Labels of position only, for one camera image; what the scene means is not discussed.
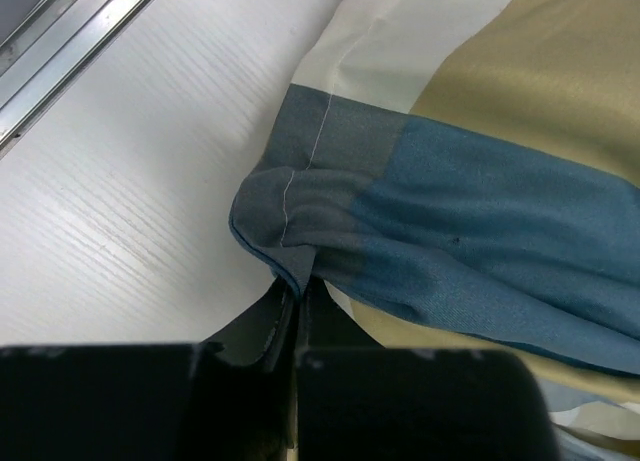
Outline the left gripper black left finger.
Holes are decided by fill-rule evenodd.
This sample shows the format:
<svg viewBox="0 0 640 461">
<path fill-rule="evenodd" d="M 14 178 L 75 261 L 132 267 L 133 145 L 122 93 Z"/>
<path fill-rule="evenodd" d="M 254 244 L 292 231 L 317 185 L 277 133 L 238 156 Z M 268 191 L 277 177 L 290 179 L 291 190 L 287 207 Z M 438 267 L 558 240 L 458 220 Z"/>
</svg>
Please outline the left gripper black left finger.
<svg viewBox="0 0 640 461">
<path fill-rule="evenodd" d="M 221 362 L 238 368 L 274 369 L 295 325 L 295 297 L 278 277 L 266 293 L 203 344 Z"/>
</svg>

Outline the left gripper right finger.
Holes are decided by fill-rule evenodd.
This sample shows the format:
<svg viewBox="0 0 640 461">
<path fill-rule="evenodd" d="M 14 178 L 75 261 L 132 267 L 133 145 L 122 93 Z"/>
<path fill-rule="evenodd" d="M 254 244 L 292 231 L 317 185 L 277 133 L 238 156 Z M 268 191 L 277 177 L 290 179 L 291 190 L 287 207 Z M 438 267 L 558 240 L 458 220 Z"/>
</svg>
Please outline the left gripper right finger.
<svg viewBox="0 0 640 461">
<path fill-rule="evenodd" d="M 300 302 L 297 352 L 355 353 L 381 349 L 382 345 L 336 303 L 325 282 L 312 277 Z"/>
</svg>

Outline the blue beige checked pillowcase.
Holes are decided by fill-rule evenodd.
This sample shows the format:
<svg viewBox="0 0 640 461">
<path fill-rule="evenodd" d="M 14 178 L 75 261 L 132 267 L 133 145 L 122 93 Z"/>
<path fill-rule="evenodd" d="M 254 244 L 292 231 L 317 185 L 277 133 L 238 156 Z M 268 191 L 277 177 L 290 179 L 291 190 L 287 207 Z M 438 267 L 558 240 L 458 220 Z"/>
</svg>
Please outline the blue beige checked pillowcase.
<svg viewBox="0 0 640 461">
<path fill-rule="evenodd" d="M 343 0 L 230 229 L 386 346 L 504 347 L 639 454 L 639 0 Z"/>
</svg>

